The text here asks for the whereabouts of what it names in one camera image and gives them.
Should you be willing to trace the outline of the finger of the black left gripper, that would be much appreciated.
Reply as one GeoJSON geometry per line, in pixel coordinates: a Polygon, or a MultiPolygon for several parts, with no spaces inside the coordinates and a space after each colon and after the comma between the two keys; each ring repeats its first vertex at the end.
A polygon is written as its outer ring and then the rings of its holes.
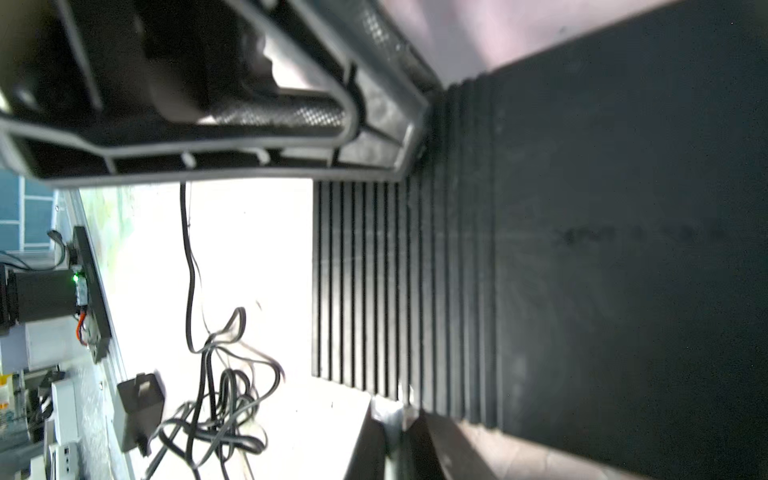
{"type": "Polygon", "coordinates": [[[1,5],[1,165],[57,188],[396,181],[431,98],[377,1],[1,5]]]}

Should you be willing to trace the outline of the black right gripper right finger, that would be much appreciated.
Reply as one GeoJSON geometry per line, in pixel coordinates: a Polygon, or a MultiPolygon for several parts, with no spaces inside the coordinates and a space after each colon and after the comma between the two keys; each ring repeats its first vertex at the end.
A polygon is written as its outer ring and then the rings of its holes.
{"type": "Polygon", "coordinates": [[[402,479],[496,479],[457,424],[421,412],[403,433],[402,479]]]}

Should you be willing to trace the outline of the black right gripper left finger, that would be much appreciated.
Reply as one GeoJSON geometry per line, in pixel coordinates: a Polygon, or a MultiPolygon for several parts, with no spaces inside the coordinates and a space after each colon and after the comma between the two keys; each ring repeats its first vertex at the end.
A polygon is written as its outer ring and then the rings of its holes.
{"type": "Polygon", "coordinates": [[[346,469],[344,480],[383,480],[387,438],[383,424],[367,414],[346,469]]]}

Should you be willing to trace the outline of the black ribbed network switch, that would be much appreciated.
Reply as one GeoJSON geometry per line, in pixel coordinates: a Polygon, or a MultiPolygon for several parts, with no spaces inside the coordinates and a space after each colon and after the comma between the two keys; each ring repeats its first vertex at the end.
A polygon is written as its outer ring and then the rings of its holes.
{"type": "Polygon", "coordinates": [[[677,1],[314,185],[315,377],[657,479],[767,475],[767,5],[677,1]]]}

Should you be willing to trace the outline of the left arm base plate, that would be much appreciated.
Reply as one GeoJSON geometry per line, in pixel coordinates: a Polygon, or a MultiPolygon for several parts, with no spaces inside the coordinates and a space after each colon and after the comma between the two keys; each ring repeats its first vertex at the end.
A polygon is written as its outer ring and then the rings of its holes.
{"type": "Polygon", "coordinates": [[[73,227],[67,248],[75,286],[76,339],[98,364],[107,357],[113,335],[98,265],[84,226],[73,227]]]}

